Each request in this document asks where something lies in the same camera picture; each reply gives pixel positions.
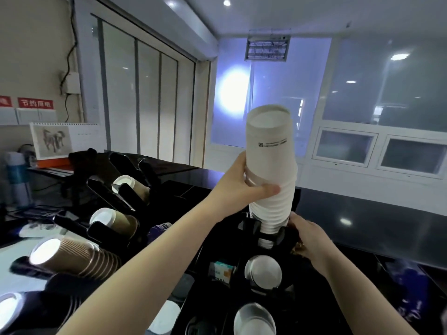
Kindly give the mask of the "person's left hand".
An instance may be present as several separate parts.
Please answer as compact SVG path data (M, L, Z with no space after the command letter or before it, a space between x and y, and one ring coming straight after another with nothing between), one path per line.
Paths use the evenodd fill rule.
M249 185L244 179L245 167L246 152L243 151L204 200L205 208L216 222L221 222L250 203L256 202L247 200Z

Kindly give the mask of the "person's right hand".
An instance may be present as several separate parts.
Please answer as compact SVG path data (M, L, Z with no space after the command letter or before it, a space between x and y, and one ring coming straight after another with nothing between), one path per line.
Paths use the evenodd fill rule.
M325 278L328 278L330 267L335 263L340 251L330 240L325 231L314 222L308 221L309 227L305 236L301 234L308 255L303 257L310 260L312 266Z

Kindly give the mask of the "tall stack of white cups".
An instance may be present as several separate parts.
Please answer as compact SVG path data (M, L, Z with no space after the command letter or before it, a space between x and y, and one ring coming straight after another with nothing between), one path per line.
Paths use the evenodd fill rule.
M298 165L293 120L286 108L263 105L248 113L245 131L246 183L280 186L279 194L249 204L250 216L260 222L258 245L270 249L274 236L287 225L295 194Z

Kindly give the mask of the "person's right forearm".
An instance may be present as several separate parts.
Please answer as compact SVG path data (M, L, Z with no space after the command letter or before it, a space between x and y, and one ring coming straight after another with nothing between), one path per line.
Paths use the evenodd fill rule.
M328 281L353 335L419 335L342 253L323 257L318 271Z

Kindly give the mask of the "person's left forearm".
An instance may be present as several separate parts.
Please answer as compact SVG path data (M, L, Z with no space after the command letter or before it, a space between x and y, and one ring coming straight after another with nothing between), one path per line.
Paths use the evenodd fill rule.
M238 210L207 197L96 289L56 335L144 335L211 229Z

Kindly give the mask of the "white cup stack in dispenser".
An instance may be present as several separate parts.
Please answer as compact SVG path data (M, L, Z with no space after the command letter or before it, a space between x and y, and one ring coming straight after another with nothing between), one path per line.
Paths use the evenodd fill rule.
M258 303L243 305L233 322L234 335L276 335L276 324L270 314Z
M272 290L282 283L282 269L274 258L256 255L245 265L244 277L261 289Z

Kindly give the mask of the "black cup dispenser tray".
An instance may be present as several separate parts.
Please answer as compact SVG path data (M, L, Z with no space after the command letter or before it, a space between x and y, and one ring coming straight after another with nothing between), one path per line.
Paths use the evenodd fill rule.
M309 260L292 253L296 230L282 227L271 249L258 246L259 223L248 208L215 225L188 270L194 283L171 335L233 335L237 311L258 303L272 315L277 335L352 335L323 276ZM282 269L278 288L265 290L245 279L256 255L274 258ZM208 276L211 262L235 266L230 284Z

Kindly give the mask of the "small teal and orange box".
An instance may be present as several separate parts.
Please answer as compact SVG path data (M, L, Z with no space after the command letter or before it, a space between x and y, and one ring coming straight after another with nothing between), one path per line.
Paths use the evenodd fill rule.
M220 261L211 262L209 265L208 276L228 285L230 284L235 268L235 266Z

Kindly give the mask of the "small white framed window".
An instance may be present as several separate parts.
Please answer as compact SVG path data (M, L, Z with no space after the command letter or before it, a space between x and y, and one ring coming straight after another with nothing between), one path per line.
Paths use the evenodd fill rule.
M442 179L447 172L447 140L387 135L376 169Z
M366 168L377 138L377 133L320 127L312 159Z

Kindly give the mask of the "purple cup stack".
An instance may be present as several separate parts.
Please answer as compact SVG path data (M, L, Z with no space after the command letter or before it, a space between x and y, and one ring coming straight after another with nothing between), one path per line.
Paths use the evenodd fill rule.
M155 225L150 228L147 234L148 244L155 241L158 237L160 237L166 230L168 230L172 226L171 223L162 223L160 225Z

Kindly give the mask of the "brown ribbed paper cup stack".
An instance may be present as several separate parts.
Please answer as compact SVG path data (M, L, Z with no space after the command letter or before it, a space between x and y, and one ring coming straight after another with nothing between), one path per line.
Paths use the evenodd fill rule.
M100 208L94 212L89 225L100 222L127 239L131 239L137 232L138 220L111 208Z
M31 251L29 263L52 273L106 280L121 267L121 259L96 244L65 236L46 238Z
M139 182L138 180L134 179L129 175L121 175L113 181L112 191L115 194L118 194L118 188L123 184L129 185L130 188L133 189L133 191L139 196L139 198L144 203L149 204L149 196L150 196L149 187L143 185L141 182Z

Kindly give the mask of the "hanging insect trap lamp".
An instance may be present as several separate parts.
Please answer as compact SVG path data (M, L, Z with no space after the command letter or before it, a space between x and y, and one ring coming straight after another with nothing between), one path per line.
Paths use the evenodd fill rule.
M249 30L244 61L286 62L292 35L273 28Z

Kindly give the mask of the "black slanted cup rack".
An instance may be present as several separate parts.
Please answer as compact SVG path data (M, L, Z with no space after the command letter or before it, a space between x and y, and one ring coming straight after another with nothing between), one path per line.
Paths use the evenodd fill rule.
M102 204L53 214L53 225L74 234L42 237L30 254L15 260L14 274L48 279L68 274L106 280L148 244L150 229L159 217L164 191L152 165L139 158L137 167L121 153L112 152L108 162L119 176L106 182L99 166L87 166L87 188Z

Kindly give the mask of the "white round lid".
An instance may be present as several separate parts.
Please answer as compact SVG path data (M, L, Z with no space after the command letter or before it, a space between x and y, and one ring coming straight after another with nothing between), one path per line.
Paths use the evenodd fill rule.
M180 312L181 308L177 303L167 300L148 327L147 332L150 335L170 335Z

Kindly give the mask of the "black bag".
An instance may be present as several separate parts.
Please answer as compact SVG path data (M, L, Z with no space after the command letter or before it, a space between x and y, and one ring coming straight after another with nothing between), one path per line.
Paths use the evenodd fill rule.
M103 182L113 182L119 172L110 163L109 155L109 151L97 152L93 148L70 153L68 159L74 172L74 178L87 180L95 176Z

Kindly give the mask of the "desk calendar with horse picture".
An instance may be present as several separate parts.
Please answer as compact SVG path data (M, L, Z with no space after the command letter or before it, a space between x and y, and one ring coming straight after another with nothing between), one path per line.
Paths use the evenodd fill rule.
M106 149L104 129L91 123L29 123L38 161L68 157L70 153Z

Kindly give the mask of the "blue and white bottle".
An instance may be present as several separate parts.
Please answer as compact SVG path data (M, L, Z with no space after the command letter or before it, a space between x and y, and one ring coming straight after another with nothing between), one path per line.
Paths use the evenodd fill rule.
M18 208L32 206L32 191L24 155L20 152L7 152L5 162L14 203Z

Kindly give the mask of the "dark ribbed paper cup stack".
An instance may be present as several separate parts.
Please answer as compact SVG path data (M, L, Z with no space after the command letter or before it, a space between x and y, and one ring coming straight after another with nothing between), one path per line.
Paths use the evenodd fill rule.
M0 295L0 335L59 330L81 306L76 296L46 291Z

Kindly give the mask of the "white wall junction box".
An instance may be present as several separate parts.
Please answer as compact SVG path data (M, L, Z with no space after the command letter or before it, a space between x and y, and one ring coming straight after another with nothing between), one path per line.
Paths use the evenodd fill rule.
M61 73L61 76L62 94L81 94L80 75L78 72L70 71L68 73Z

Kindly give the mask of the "white wall switch panel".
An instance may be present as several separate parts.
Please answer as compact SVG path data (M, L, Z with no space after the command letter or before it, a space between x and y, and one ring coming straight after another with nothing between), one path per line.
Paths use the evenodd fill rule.
M56 123L57 114L53 109L26 109L0 107L0 126L28 125L30 123Z

